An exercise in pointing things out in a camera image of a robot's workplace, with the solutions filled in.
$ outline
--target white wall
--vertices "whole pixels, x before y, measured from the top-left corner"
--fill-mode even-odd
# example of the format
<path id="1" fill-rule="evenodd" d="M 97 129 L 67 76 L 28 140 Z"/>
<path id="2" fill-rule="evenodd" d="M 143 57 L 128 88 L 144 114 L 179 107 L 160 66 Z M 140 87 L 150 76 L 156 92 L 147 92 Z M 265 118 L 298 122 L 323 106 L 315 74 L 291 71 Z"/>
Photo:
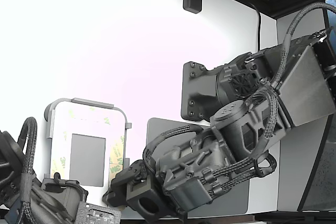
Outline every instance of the white wall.
<path id="1" fill-rule="evenodd" d="M 282 42 L 284 41 L 287 29 L 297 13 L 298 12 L 289 14 L 277 20 L 279 44 L 282 44 Z M 322 9 L 313 10 L 300 21 L 293 34 L 293 39 L 297 39 L 305 35 L 311 35 L 316 31 L 320 31 L 322 29 L 325 29 L 323 11 Z"/>
<path id="2" fill-rule="evenodd" d="M 183 0 L 0 0 L 0 129 L 17 138 L 38 122 L 34 169 L 49 170 L 45 107 L 84 98 L 120 107 L 133 123 L 127 156 L 141 158 L 148 119 L 181 120 L 183 64 L 208 69 L 256 51 L 257 15 L 233 0 L 203 0 L 197 15 Z M 261 46 L 277 44 L 263 15 Z"/>

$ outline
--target gray metal panel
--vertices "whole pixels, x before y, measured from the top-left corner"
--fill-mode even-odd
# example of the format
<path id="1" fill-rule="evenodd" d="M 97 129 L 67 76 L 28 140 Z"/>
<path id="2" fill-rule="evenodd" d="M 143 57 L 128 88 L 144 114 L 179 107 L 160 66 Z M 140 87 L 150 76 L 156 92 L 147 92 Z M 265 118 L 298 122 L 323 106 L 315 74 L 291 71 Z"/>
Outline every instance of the gray metal panel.
<path id="1" fill-rule="evenodd" d="M 296 211 L 306 188 L 328 117 L 293 128 L 280 141 L 279 211 Z"/>
<path id="2" fill-rule="evenodd" d="M 147 139 L 149 143 L 164 131 L 176 127 L 184 126 L 189 123 L 177 122 L 166 119 L 151 118 L 147 124 Z M 188 141 L 195 133 L 187 133 L 169 138 L 162 142 L 155 152 L 153 158 L 157 159 L 164 152 L 168 151 L 173 145 Z M 188 213 L 189 218 L 221 217 L 232 215 L 243 215 L 248 209 L 249 181 L 235 186 L 229 193 L 213 201 L 210 205 L 204 205 Z"/>
<path id="3" fill-rule="evenodd" d="M 308 46 L 290 72 L 285 72 L 280 98 L 294 126 L 336 112 L 329 87 L 312 47 Z"/>

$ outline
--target bolt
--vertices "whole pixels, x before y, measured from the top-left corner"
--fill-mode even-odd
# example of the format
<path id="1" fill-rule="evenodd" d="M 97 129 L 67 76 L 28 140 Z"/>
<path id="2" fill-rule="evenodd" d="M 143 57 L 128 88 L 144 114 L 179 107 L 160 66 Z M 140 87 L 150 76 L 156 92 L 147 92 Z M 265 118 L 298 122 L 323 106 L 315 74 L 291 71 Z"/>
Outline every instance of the bolt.
<path id="1" fill-rule="evenodd" d="M 252 67 L 250 67 L 250 70 L 254 71 L 254 70 L 257 70 L 258 69 L 258 66 L 257 65 L 252 65 Z"/>

